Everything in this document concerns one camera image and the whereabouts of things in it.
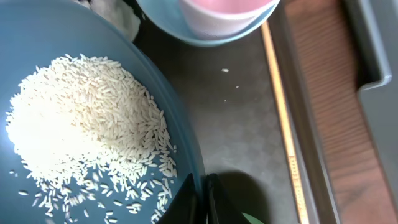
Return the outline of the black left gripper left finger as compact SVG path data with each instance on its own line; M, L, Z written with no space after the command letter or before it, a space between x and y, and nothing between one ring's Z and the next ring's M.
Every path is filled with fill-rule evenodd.
M201 197L196 191L193 174L189 174L157 224L201 223Z

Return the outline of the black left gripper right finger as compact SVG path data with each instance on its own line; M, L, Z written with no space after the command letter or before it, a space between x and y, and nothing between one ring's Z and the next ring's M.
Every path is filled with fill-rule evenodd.
M232 204L217 174L206 177L208 224L250 224Z

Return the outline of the pile of white rice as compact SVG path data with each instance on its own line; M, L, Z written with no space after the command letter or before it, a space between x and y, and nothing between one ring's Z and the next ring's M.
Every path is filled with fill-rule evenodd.
M157 223L172 199L171 183L178 175L164 111L148 89L122 65L107 57L53 59L37 67L19 84L20 92L6 113L6 131L14 151L22 159L28 177L39 191L33 206L53 217L60 206L65 223L74 223L72 208L101 194L126 207L137 217L144 202L155 200L150 222ZM46 131L34 131L33 139L17 134L31 128L32 121L49 115L68 115L79 137L66 134L43 140Z

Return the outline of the dark blue plate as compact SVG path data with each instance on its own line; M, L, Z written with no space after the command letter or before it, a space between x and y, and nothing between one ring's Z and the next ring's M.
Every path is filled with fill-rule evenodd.
M6 112L11 110L10 99L20 92L18 84L34 72L34 66L48 67L50 61L63 53L78 56L111 56L122 63L154 96L157 106L164 110L172 143L177 145L177 172L174 190L180 188L186 176L193 174L197 202L188 207L196 215L179 221L176 217L165 223L205 223L203 215L203 162L186 113L176 92L157 67L111 25L88 9L68 1L1 1L1 223L46 223L47 219L63 223L60 206L53 217L46 210L30 205L39 190L33 178L26 179L29 170L23 168L21 158L14 153L8 138ZM43 140L66 134L67 140L79 137L68 122L68 115L49 115L32 121L31 128L17 134L21 140L33 139L34 131L46 131Z

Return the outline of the white tissue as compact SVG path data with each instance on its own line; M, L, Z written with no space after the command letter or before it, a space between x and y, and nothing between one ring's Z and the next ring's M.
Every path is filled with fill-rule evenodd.
M139 33L141 20L123 0L73 0L92 10L122 32L131 42Z

